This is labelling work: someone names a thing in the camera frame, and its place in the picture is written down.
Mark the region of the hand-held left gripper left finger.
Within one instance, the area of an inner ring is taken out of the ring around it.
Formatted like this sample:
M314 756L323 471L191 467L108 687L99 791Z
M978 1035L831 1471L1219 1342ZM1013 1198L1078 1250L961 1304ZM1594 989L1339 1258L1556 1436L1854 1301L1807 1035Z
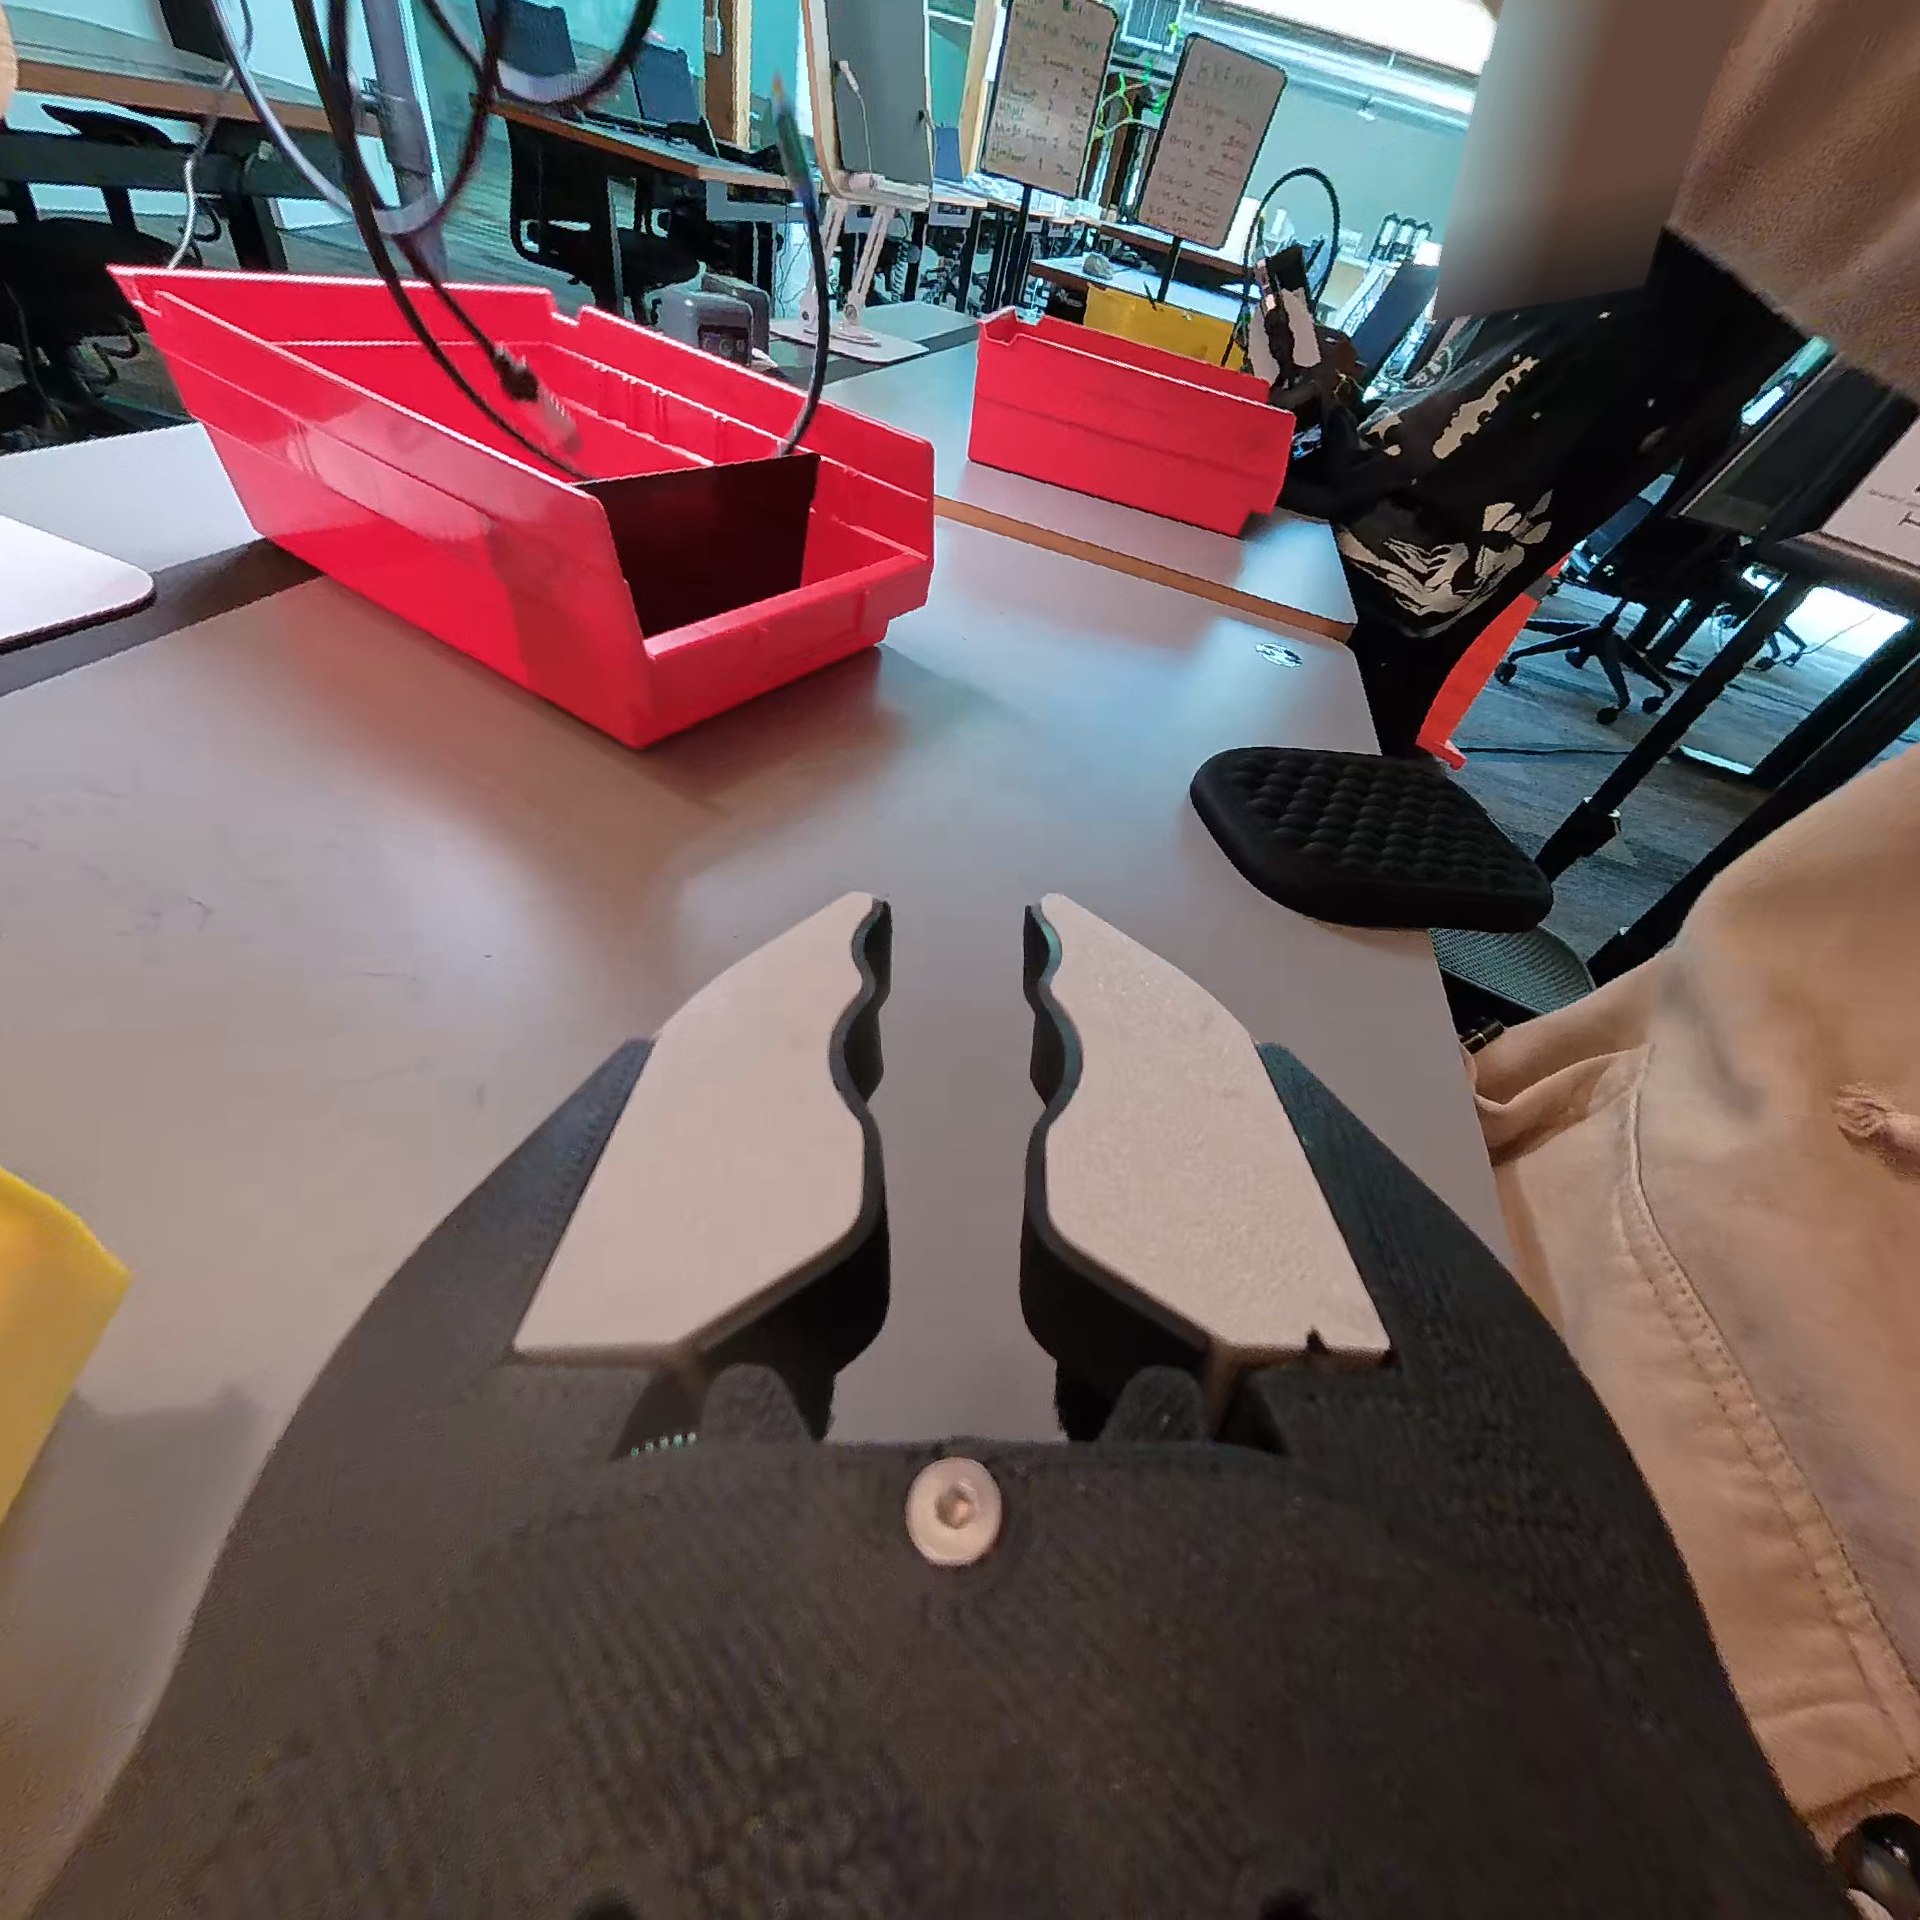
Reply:
M514 1349L634 1365L697 1401L735 1365L805 1417L891 1305L874 1096L885 900L845 893L692 994L644 1046Z

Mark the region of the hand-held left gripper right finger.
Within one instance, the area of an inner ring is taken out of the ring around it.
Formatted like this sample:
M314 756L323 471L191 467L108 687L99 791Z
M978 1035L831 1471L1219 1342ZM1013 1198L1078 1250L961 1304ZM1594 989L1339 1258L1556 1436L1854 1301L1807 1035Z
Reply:
M1063 893L1022 914L1021 1305L1092 1442L1145 1373L1224 1436L1269 1373L1387 1380L1395 1342L1249 1027Z

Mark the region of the grey mesh office chair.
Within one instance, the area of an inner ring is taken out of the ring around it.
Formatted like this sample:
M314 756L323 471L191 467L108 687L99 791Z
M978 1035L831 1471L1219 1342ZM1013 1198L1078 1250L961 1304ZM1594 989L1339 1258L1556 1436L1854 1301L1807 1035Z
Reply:
M1522 933L1437 926L1429 937L1465 1042L1479 1044L1595 990L1586 961L1545 926Z

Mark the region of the person in beige jacket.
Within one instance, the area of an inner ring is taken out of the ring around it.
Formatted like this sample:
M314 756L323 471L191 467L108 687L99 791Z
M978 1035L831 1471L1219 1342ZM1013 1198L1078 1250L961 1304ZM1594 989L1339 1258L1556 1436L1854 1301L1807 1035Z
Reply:
M1651 301L1740 405L1788 344L1916 398L1919 5L1732 5ZM1916 1821L1919 766L1760 833L1668 947L1472 1067L1522 1282L1624 1429L1830 1859Z

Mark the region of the black bin card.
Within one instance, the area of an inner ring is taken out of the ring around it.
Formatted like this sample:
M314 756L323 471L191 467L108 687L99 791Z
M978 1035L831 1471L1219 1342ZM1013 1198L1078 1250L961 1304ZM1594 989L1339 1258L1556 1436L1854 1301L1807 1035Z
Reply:
M601 505L639 632L658 639L805 586L819 467L791 452L577 490Z

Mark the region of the yellow plastic bin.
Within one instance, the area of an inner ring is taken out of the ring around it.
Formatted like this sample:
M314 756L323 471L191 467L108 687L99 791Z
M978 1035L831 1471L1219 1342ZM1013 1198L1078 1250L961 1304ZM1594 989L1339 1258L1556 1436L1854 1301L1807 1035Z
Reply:
M4 1171L4 1513L127 1287L131 1268L80 1215Z
M1085 323L1135 344L1243 372L1245 346L1235 341L1235 321L1214 312L1192 312L1177 301L1154 301L1113 283L1085 285Z

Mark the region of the black office chair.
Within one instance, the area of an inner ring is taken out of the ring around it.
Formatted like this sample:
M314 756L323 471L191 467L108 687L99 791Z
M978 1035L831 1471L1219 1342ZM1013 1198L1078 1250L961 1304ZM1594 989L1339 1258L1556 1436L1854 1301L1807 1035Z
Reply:
M672 213L670 174L552 127L506 122L511 244L588 288L593 306L644 315L649 294L703 275L701 225Z
M1669 557L1669 515L1661 502L1635 500L1574 553L1574 580L1556 580L1541 611L1531 611L1522 639L1494 668L1508 687L1531 659L1560 654L1574 666L1595 663L1608 681L1608 699L1595 710L1602 725L1630 710L1660 713L1675 691L1651 659L1651 642L1680 607L1665 586Z
M176 398L110 398L119 368L139 359L145 321L112 275L114 265L162 265L172 244L138 227L132 183L99 151L186 157L177 140L110 108L51 105L68 145L84 147L84 183L98 184L108 217L54 216L37 208L29 179L6 179L4 341L6 452L80 439L114 439L181 420Z

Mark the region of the red plastic bin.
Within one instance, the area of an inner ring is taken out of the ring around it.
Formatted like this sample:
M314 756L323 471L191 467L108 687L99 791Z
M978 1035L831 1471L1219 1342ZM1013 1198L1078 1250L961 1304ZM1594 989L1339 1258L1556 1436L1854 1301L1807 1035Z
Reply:
M1252 372L1016 308L979 327L974 464L1239 538L1278 506L1295 430Z
M876 646L926 602L935 452L822 401L805 586L639 632L601 477L782 453L805 396L545 288L458 297L578 430L573 477L502 436L374 279L112 269L255 530L563 706L648 748Z

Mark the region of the small grey device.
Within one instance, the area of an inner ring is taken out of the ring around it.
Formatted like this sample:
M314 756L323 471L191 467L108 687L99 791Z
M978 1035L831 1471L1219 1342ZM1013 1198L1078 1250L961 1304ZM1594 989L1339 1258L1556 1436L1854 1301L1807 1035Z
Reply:
M772 364L772 297L752 282L703 274L659 288L652 321L678 341L743 368Z

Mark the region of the white desk pad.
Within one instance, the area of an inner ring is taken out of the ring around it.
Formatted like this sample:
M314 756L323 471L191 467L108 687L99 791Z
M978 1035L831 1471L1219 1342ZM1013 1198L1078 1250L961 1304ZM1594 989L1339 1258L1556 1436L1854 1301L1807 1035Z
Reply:
M4 651L94 629L155 597L145 567L4 517Z

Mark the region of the handwritten whiteboard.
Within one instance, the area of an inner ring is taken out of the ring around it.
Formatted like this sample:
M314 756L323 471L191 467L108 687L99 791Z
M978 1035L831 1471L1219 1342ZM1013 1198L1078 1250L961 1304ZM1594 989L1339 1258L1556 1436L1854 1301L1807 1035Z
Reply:
M1120 18L1099 1L1013 1L978 169L1077 199Z
M1214 36L1189 36L1149 151L1135 223L1220 250L1288 75Z

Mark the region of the silver monitor on stand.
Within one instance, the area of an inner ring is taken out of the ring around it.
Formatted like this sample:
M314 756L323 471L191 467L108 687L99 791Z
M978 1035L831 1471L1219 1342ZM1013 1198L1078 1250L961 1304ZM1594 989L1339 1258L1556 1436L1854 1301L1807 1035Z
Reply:
M812 274L795 320L775 335L864 364L921 358L924 341L878 331L866 320L893 219L932 213L937 132L930 88L924 1L801 1L801 75L819 179L819 238L834 261L850 216L869 213L853 285L832 294L831 270Z

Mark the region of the grey metal pole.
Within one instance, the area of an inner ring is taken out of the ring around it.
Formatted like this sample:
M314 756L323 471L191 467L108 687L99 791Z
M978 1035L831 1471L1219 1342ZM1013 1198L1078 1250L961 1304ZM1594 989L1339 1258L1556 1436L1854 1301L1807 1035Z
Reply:
M404 205L443 205L440 151L427 110L416 30L406 1L359 1L370 56L374 110Z

